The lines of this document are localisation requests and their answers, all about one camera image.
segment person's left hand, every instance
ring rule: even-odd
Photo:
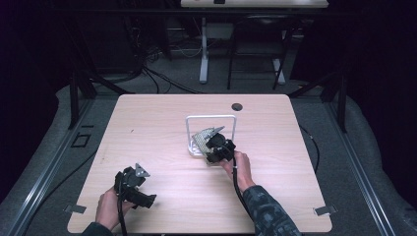
[[[123,202],[123,215],[135,205],[130,202]],[[119,215],[117,211],[117,195],[113,188],[107,190],[100,196],[98,201],[97,212],[95,214],[95,222],[108,228],[110,231],[119,224]]]

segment person's arm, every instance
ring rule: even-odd
[[[135,205],[129,202],[122,204],[123,215]],[[117,195],[113,188],[107,190],[100,196],[98,201],[95,222],[92,222],[82,236],[112,236],[111,230],[119,224],[117,211]]]
[[[249,214],[255,223],[256,235],[301,235],[282,206],[252,180],[251,163],[246,153],[235,151],[237,182]],[[222,160],[220,165],[233,180],[233,163]]]

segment sleeve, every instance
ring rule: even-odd
[[[108,228],[97,222],[92,222],[89,227],[84,230],[81,236],[113,236]]]
[[[282,206],[262,187],[245,190],[243,199],[255,223],[255,235],[297,235],[297,226]]]

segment gray patterned sleeve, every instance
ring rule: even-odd
[[[262,186],[248,188],[243,199],[254,220],[255,235],[301,235],[282,206]]]

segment wooden tabletop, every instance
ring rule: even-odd
[[[327,0],[225,0],[214,4],[213,0],[181,0],[188,8],[326,8]]]
[[[243,109],[235,111],[233,103]],[[156,194],[151,208],[125,216],[135,233],[253,233],[254,225],[239,202],[232,181],[219,166],[207,166],[188,152],[185,119],[190,115],[234,115],[234,144],[248,153],[254,181],[264,186],[301,232],[328,232],[325,205],[289,98],[280,94],[129,94],[120,96],[68,224],[82,232],[94,221],[99,196],[114,184],[118,171],[139,162],[150,174],[140,191]],[[191,133],[225,126],[232,119],[190,120]]]

